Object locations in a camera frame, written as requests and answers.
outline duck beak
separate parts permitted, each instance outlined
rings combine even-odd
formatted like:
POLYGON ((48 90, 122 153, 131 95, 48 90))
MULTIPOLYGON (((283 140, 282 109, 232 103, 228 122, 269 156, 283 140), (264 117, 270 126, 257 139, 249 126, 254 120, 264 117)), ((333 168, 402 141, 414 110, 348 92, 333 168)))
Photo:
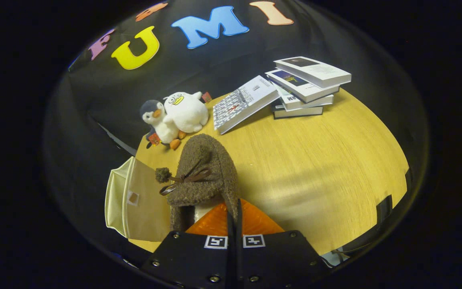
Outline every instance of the duck beak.
POLYGON ((161 114, 162 114, 162 110, 155 110, 152 113, 152 117, 156 118, 156 117, 159 117, 161 114))
POLYGON ((180 96, 176 98, 176 101, 173 103, 173 105, 177 106, 184 98, 185 98, 184 96, 180 96))

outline letter m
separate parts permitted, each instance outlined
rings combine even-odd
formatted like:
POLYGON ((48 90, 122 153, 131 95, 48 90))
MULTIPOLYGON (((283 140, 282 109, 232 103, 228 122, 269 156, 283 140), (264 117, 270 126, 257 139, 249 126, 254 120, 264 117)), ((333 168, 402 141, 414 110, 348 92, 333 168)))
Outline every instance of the letter m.
POLYGON ((248 27, 243 26, 233 13, 233 6, 222 6, 211 10, 209 20, 188 16, 172 23, 172 27, 179 27, 185 33, 189 43, 188 49, 194 49, 208 42, 207 38, 201 37, 198 32, 217 39, 220 35, 220 26, 224 27, 222 34, 226 36, 246 33, 248 27))

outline bolt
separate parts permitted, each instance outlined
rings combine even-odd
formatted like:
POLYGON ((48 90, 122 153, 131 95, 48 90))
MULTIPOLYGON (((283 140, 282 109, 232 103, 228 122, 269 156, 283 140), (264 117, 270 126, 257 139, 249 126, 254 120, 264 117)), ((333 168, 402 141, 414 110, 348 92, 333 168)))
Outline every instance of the bolt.
POLYGON ((213 282, 213 283, 217 283, 217 282, 220 281, 220 277, 219 277, 219 276, 211 276, 211 277, 209 278, 209 281, 210 281, 210 282, 213 282))

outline stack of books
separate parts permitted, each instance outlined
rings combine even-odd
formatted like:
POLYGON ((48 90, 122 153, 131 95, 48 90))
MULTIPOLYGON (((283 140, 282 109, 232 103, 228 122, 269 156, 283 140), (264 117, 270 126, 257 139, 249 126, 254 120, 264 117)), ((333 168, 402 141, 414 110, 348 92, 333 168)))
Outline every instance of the stack of books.
POLYGON ((306 57, 274 61, 277 68, 258 75, 213 107, 213 128, 220 134, 272 104, 274 118, 321 115, 332 104, 333 93, 351 81, 351 74, 306 57))
POLYGON ((341 84, 352 75, 307 57, 275 60, 277 69, 266 73, 280 98, 272 103, 274 118, 321 115, 334 101, 341 84))

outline white stuffed duck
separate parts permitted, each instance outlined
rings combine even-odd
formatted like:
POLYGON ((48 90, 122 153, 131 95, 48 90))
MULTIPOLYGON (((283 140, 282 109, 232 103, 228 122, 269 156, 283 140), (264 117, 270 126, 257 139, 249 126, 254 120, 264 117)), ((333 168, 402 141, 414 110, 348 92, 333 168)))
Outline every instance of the white stuffed duck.
POLYGON ((195 133, 202 130, 202 126, 208 122, 208 109, 200 101, 201 92, 188 94, 178 92, 166 97, 165 122, 173 122, 185 133, 195 133))

